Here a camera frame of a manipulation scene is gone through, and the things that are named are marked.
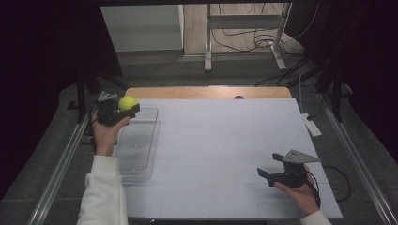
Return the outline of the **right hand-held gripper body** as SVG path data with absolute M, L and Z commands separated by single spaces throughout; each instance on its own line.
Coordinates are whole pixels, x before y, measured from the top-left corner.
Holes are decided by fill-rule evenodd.
M 275 182 L 279 182 L 291 188 L 299 188 L 307 180 L 304 164 L 320 162 L 320 159 L 297 150 L 290 150 L 280 162 L 283 164 L 283 172 L 269 174 L 268 184 L 273 187 Z

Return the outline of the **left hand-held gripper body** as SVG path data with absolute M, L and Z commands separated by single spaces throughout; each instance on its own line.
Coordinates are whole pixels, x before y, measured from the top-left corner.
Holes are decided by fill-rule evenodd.
M 118 95 L 101 92 L 98 98 L 97 119 L 106 127 L 112 127 L 125 117 L 131 117 L 131 109 L 120 110 Z

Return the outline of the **yellow tennis ball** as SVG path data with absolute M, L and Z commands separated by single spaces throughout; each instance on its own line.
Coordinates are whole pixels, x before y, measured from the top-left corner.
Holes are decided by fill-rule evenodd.
M 120 111 L 126 111 L 132 109 L 138 104 L 138 100 L 132 96 L 124 96 L 118 102 L 118 109 Z

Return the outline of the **clear plastic tray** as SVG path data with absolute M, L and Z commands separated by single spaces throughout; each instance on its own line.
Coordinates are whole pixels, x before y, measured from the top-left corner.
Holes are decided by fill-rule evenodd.
M 114 156 L 120 159 L 124 184 L 151 177 L 160 128 L 158 112 L 156 108 L 143 108 L 119 131 Z

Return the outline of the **person's right hand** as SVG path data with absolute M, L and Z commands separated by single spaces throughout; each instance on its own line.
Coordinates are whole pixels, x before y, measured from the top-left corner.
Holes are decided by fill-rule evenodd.
M 282 183 L 275 182 L 274 187 L 290 196 L 305 217 L 320 210 L 320 207 L 316 203 L 314 193 L 307 184 L 303 184 L 301 187 L 291 188 Z

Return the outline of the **person's left hand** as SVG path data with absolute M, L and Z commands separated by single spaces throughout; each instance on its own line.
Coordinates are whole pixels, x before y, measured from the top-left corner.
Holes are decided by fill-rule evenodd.
M 117 135 L 121 128 L 127 126 L 130 122 L 129 117 L 120 120 L 112 127 L 106 127 L 98 122 L 97 113 L 91 116 L 91 127 L 94 131 L 94 141 L 96 145 L 95 153 L 99 156 L 111 157 L 114 152 L 114 145 L 117 141 Z

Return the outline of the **black stand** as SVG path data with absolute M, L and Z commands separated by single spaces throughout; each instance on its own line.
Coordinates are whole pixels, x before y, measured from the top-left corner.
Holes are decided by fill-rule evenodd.
M 76 75 L 76 88 L 77 99 L 71 100 L 67 109 L 78 111 L 77 123 L 80 124 L 83 121 L 87 111 L 85 90 L 88 90 L 90 94 L 98 95 L 103 90 L 103 88 L 100 85 L 98 77 L 88 72 L 78 73 Z
M 331 94 L 331 111 L 334 117 L 339 123 L 342 123 L 341 111 L 341 97 L 342 97 L 342 76 L 338 69 L 330 68 L 328 66 L 316 67 L 310 71 L 304 72 L 299 75 L 294 81 L 288 82 L 285 87 L 293 87 L 316 74 L 320 74 L 320 77 L 315 84 L 315 91 L 317 93 L 326 93 L 330 87 L 332 87 Z

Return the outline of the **white power strip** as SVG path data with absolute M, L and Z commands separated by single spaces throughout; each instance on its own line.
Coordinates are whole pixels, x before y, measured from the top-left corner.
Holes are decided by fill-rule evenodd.
M 312 137 L 319 137 L 322 135 L 322 132 L 320 131 L 318 126 L 315 124 L 315 122 L 310 118 L 309 114 L 303 113 L 301 115 L 301 117 L 302 117 L 302 120 L 303 120 L 306 128 L 308 129 L 308 131 Z

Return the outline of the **white board sheet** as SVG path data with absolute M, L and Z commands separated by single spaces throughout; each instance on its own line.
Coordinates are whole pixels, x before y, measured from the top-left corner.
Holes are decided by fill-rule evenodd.
M 289 196 L 257 173 L 279 173 L 273 154 L 314 155 L 297 102 L 144 99 L 160 130 L 152 176 L 125 188 L 128 214 L 152 219 L 300 218 Z

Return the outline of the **dark curtain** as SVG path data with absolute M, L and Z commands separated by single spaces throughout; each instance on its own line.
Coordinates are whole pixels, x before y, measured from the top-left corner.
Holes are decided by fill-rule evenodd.
M 398 158 L 398 0 L 295 2 L 285 33 L 319 64 L 344 43 L 330 69 L 353 91 L 355 112 Z
M 120 76 L 100 6 L 59 0 L 0 0 L 0 200 L 35 151 L 60 92 Z

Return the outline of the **white cabinet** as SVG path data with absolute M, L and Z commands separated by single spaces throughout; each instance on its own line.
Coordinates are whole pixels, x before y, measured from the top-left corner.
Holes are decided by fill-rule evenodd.
M 117 52 L 183 49 L 182 5 L 101 7 Z

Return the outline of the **white metal stand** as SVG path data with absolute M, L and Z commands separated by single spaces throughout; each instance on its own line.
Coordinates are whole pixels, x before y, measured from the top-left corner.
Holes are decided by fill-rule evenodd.
M 212 70 L 210 36 L 213 29 L 276 29 L 277 33 L 275 39 L 269 48 L 279 70 L 286 71 L 286 65 L 281 57 L 279 44 L 281 43 L 290 6 L 290 3 L 285 3 L 280 15 L 212 15 L 210 12 L 210 4 L 207 4 L 205 72 L 210 72 Z

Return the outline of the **metal floor rail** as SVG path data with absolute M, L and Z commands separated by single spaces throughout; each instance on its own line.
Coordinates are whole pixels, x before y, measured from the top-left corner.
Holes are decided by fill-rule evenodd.
M 398 225 L 398 216 L 392 212 L 392 207 L 387 197 L 365 165 L 365 161 L 361 157 L 357 146 L 352 141 L 343 123 L 339 122 L 333 114 L 331 103 L 326 97 L 322 97 L 322 105 L 384 225 Z
M 75 151 L 79 145 L 79 142 L 86 129 L 90 114 L 87 108 L 82 108 L 79 110 L 79 117 L 77 120 L 77 125 L 75 126 L 69 141 L 64 148 L 60 158 L 58 159 L 53 173 L 51 174 L 46 187 L 44 188 L 38 203 L 29 218 L 27 225 L 43 225 L 46 220 L 50 209 L 54 203 L 54 199 L 58 190 L 61 187 L 63 179 L 69 168 L 69 164 L 73 159 Z

